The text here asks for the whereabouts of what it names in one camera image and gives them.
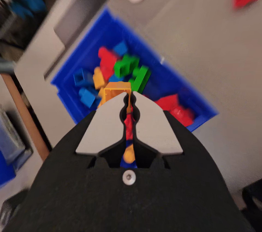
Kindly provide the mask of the blue plastic storage bin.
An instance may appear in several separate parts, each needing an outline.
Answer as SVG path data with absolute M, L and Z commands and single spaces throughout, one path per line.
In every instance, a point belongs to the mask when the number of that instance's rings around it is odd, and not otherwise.
M 163 110 L 170 110 L 169 113 L 174 114 L 173 117 L 189 132 L 185 134 L 181 128 L 176 127 L 175 130 L 178 131 L 175 133 L 178 132 L 179 137 L 189 136 L 193 130 L 217 114 L 178 73 L 161 64 L 159 57 L 126 25 L 113 18 L 108 10 L 104 10 L 51 82 L 57 87 L 58 96 L 70 116 L 78 123 L 57 143 L 54 154 L 64 149 L 61 153 L 65 157 L 86 157 L 87 168 L 94 166 L 95 162 L 98 163 L 100 157 L 75 153 L 89 125 L 87 116 L 98 109 L 101 101 L 101 97 L 98 96 L 100 88 L 97 89 L 95 85 L 104 83 L 106 86 L 108 82 L 135 81 L 132 72 L 126 76 L 117 76 L 113 72 L 106 81 L 106 76 L 101 74 L 101 59 L 98 57 L 101 47 L 110 51 L 116 50 L 119 55 L 126 53 L 129 57 L 136 57 L 139 59 L 138 67 L 146 67 L 146 72 L 139 73 L 140 79 L 134 83 L 134 91 L 138 92 L 137 88 L 140 88 L 143 96 L 158 103 Z M 171 165 L 162 158 L 156 158 L 152 164 L 159 163 L 162 169 L 167 169 L 161 170 L 161 173 L 173 173 L 175 176 L 219 172 L 202 143 L 193 134 L 190 139 L 186 145 L 186 156 L 176 156 L 171 160 Z M 127 163 L 123 165 L 123 161 L 122 156 L 120 167 L 125 167 L 128 172 L 133 171 Z
M 0 188 L 4 187 L 8 182 L 16 177 L 12 165 L 7 165 L 2 152 L 0 152 Z

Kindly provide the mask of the pile of colourful toy blocks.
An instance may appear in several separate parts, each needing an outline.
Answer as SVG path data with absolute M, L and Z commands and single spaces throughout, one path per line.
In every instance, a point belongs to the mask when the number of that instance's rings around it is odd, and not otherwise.
M 138 67 L 139 59 L 136 57 L 129 57 L 126 53 L 124 55 L 119 55 L 116 50 L 110 51 L 106 47 L 101 47 L 98 52 L 98 57 L 101 59 L 100 62 L 100 70 L 101 74 L 103 76 L 106 76 L 106 81 L 109 80 L 109 76 L 113 75 L 113 72 L 117 76 L 126 76 L 133 73 L 133 76 L 135 77 L 135 81 L 130 81 L 131 83 L 131 90 L 134 92 L 134 83 L 136 80 L 140 79 L 139 78 L 139 73 L 140 72 L 146 72 L 146 67 Z M 102 86 L 105 87 L 104 83 L 100 85 L 95 85 L 95 87 L 101 88 Z M 133 148 L 133 125 L 134 125 L 134 119 L 133 119 L 133 107 L 132 107 L 132 92 L 131 92 L 131 97 L 130 97 L 130 103 L 131 103 L 131 113 L 126 114 L 126 119 L 124 121 L 126 125 L 126 149 L 123 154 L 123 159 L 126 163 L 132 164 L 135 159 L 135 153 L 134 153 L 134 148 Z M 173 117 L 173 113 L 169 113 L 170 110 L 163 110 L 174 133 L 177 130 L 175 130 L 176 127 L 179 129 L 182 129 L 182 132 L 187 134 L 189 133 L 177 120 L 175 117 Z M 93 113 L 90 114 L 90 116 L 87 116 L 88 123 L 90 124 L 91 119 L 94 116 L 94 111 Z M 189 136 L 182 137 L 178 135 L 178 132 L 175 133 L 182 149 L 183 149 L 183 154 L 182 155 L 174 155 L 174 156 L 163 156 L 162 159 L 167 162 L 168 165 L 171 165 L 171 160 L 173 160 L 176 156 L 186 156 L 186 145 L 187 142 L 189 142 L 192 137 L 192 134 L 189 134 Z

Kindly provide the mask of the yellow single-stud toy block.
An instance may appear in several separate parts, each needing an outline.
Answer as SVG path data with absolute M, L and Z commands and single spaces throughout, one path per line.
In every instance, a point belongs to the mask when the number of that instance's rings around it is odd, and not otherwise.
M 127 107 L 127 113 L 131 113 L 131 83 L 130 82 L 109 82 L 105 87 L 102 87 L 98 93 L 98 96 L 101 97 L 101 101 L 97 108 L 103 105 L 105 102 L 109 101 L 110 99 L 118 96 L 121 93 L 127 93 L 129 95 L 129 103 Z

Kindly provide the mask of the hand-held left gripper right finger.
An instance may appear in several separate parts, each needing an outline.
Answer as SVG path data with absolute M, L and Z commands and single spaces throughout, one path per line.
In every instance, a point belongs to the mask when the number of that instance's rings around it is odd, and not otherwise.
M 149 168 L 155 158 L 182 155 L 183 149 L 160 106 L 134 91 L 133 148 L 138 168 Z

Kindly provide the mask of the grey desk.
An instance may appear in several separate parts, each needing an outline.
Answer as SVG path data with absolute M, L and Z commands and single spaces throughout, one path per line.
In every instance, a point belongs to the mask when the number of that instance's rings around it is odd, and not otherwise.
M 98 17 L 65 46 L 54 28 L 75 0 L 57 0 L 15 68 L 52 146 L 75 125 L 51 78 Z M 261 0 L 235 11 L 233 0 L 107 0 L 219 112 L 193 133 L 231 193 L 261 179 Z

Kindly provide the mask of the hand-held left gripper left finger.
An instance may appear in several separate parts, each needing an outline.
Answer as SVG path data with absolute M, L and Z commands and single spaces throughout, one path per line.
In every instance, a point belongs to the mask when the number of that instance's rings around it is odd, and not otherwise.
M 96 110 L 76 154 L 104 158 L 111 168 L 119 168 L 126 149 L 124 123 L 129 94 L 123 92 Z

